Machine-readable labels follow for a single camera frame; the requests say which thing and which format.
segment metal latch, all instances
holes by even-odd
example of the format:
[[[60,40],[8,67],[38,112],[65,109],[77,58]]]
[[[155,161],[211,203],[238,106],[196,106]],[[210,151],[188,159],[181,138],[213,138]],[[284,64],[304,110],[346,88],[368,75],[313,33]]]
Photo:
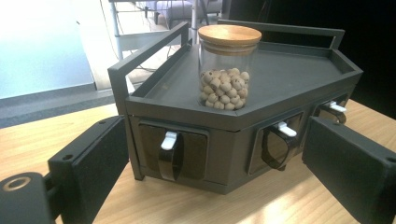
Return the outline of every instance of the metal latch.
[[[345,107],[338,105],[337,102],[335,102],[335,101],[329,102],[328,106],[330,109],[333,109],[333,110],[341,112],[341,113],[344,113],[347,111],[347,109]]]
[[[286,122],[279,122],[276,127],[285,135],[288,137],[294,137],[297,135],[297,132],[295,132],[293,129],[288,127],[288,124]]]
[[[163,143],[161,144],[161,148],[163,150],[171,150],[175,146],[176,140],[177,133],[166,132],[165,139],[163,139]]]

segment wooden table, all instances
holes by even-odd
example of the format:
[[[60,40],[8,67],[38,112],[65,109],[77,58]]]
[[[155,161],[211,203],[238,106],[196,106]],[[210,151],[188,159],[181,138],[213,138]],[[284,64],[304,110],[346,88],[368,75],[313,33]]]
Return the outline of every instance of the wooden table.
[[[356,102],[346,108],[346,126],[396,151],[396,120]],[[0,130],[0,179],[48,172],[47,160],[100,119],[117,115],[105,105]],[[146,177],[134,180],[128,164],[95,223],[356,223],[294,157],[286,171],[270,171],[219,195]]]

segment black panel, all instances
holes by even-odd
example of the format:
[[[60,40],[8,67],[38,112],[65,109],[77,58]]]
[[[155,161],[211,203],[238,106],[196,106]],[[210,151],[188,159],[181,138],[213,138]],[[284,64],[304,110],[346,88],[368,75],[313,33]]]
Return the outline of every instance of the black panel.
[[[342,124],[312,117],[303,161],[359,222],[392,222],[396,153]]]
[[[126,163],[122,117],[104,119],[49,160],[54,185],[61,187],[64,223],[92,223]]]

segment wall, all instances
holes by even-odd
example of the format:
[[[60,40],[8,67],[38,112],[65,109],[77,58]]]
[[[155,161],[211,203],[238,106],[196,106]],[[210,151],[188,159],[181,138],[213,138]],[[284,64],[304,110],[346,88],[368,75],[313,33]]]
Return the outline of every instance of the wall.
[[[69,0],[4,1],[0,99],[92,84]]]

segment chair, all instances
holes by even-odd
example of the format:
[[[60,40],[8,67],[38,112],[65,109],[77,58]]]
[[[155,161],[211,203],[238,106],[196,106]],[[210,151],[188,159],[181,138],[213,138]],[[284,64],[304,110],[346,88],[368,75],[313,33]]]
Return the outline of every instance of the chair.
[[[172,28],[173,21],[191,19],[193,0],[173,0],[173,1],[149,1],[146,3],[147,11],[153,10],[155,24],[158,24],[158,16],[163,14],[168,22],[169,29]],[[198,0],[197,18],[205,19],[208,24],[207,14],[221,12],[222,0]]]

